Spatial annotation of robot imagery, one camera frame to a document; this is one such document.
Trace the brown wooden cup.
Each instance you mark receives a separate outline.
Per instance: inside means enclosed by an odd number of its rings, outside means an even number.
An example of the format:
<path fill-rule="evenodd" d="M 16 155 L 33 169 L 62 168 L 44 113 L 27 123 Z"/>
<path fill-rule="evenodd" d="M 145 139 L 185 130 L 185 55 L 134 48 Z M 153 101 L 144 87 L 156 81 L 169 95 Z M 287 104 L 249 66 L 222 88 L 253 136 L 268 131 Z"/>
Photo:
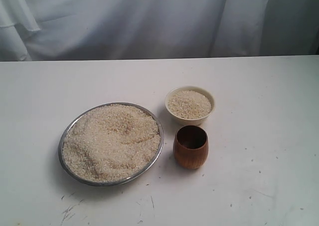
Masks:
<path fill-rule="evenodd" d="M 206 161 L 209 151 L 207 133 L 198 126 L 183 126 L 173 142 L 173 156 L 185 169 L 195 170 Z"/>

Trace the small cream rice bowl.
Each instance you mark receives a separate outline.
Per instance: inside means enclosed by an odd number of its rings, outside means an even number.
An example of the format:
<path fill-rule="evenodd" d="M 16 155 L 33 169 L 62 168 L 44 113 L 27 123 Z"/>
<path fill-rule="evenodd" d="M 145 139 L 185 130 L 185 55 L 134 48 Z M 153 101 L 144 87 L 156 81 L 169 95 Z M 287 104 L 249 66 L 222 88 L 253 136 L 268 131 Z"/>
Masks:
<path fill-rule="evenodd" d="M 200 87 L 182 86 L 170 91 L 165 108 L 180 125 L 200 125 L 211 115 L 215 107 L 213 96 Z"/>

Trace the large metal rice plate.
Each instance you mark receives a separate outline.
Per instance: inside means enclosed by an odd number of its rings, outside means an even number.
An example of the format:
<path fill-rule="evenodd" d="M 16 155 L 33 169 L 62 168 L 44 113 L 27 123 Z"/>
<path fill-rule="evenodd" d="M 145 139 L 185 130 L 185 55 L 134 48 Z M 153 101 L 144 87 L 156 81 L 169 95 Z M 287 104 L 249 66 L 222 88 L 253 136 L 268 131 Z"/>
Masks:
<path fill-rule="evenodd" d="M 58 157 L 64 171 L 96 187 L 125 184 L 145 173 L 158 159 L 164 133 L 146 108 L 126 102 L 94 107 L 63 132 Z"/>

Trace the white backdrop curtain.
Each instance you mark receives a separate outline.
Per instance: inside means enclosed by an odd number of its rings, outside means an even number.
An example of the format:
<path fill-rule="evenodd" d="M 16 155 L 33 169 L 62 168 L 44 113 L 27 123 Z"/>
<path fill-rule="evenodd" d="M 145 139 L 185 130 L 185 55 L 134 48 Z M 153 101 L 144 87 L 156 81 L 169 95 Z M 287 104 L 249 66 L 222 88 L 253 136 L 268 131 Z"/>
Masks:
<path fill-rule="evenodd" d="M 0 0 L 1 61 L 314 54 L 319 0 Z"/>

